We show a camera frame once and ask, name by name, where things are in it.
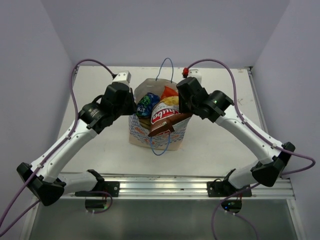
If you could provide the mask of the red Lerna snack bag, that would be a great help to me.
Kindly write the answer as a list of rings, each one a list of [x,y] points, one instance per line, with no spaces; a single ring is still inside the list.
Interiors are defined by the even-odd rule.
[[[163,99],[169,98],[169,97],[176,97],[178,95],[179,95],[179,93],[176,90],[172,89],[171,87],[165,86],[164,91],[160,97],[160,100],[163,100]]]

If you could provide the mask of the blue Burts snack bag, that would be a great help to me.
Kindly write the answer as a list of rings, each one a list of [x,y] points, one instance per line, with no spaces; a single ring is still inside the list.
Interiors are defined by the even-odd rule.
[[[148,92],[137,103],[136,115],[138,117],[150,117],[156,104],[160,102],[160,97],[154,93]]]

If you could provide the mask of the Chuba cassava chips bag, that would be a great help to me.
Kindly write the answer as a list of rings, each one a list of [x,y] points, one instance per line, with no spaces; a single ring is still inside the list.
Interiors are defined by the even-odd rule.
[[[164,98],[152,110],[148,136],[180,131],[187,126],[191,117],[191,113],[180,113],[178,96]]]

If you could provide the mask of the blue checkered paper bag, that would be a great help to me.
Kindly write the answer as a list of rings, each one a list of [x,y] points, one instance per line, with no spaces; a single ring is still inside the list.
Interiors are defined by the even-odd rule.
[[[147,78],[133,92],[136,113],[128,117],[129,142],[150,148],[156,156],[166,151],[176,151],[182,144],[190,113],[181,113],[177,83],[173,81],[174,65],[170,79]]]

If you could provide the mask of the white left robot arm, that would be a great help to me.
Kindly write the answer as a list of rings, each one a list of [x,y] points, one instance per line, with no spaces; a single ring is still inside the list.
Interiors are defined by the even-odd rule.
[[[44,206],[52,205],[69,193],[101,195],[106,184],[95,170],[78,174],[62,174],[61,171],[84,145],[120,116],[130,116],[135,110],[133,90],[129,84],[109,84],[101,95],[101,101],[86,104],[70,129],[43,156],[17,167],[19,176]]]

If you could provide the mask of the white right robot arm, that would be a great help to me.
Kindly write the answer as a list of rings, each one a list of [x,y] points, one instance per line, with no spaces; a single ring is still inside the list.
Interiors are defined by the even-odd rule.
[[[201,119],[224,128],[243,143],[257,160],[240,169],[234,169],[224,178],[223,192],[235,196],[243,187],[259,183],[272,187],[288,164],[295,146],[281,143],[272,138],[255,124],[254,133],[246,125],[248,119],[241,119],[233,100],[220,90],[207,93],[195,77],[187,77],[176,85],[179,94],[179,106],[183,113],[192,113]]]

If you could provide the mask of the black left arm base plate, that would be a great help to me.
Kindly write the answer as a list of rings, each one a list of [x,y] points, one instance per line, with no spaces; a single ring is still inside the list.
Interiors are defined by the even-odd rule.
[[[78,191],[74,195],[76,197],[102,197],[106,196],[106,192],[112,197],[118,197],[120,191],[120,182],[119,181],[104,181],[98,182],[96,186],[90,191]]]

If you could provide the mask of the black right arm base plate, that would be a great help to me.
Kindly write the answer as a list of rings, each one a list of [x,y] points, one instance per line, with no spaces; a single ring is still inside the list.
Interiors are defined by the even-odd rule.
[[[249,189],[247,191],[244,191],[246,188],[249,188],[250,186],[247,185],[245,187],[242,187],[240,189],[235,188],[232,186],[229,182],[226,180],[221,179],[215,179],[213,181],[208,181],[206,183],[206,189],[207,189],[207,195],[210,198],[223,198],[228,197],[232,194],[235,194],[237,192],[243,191],[241,193],[242,197],[251,197],[252,191]]]

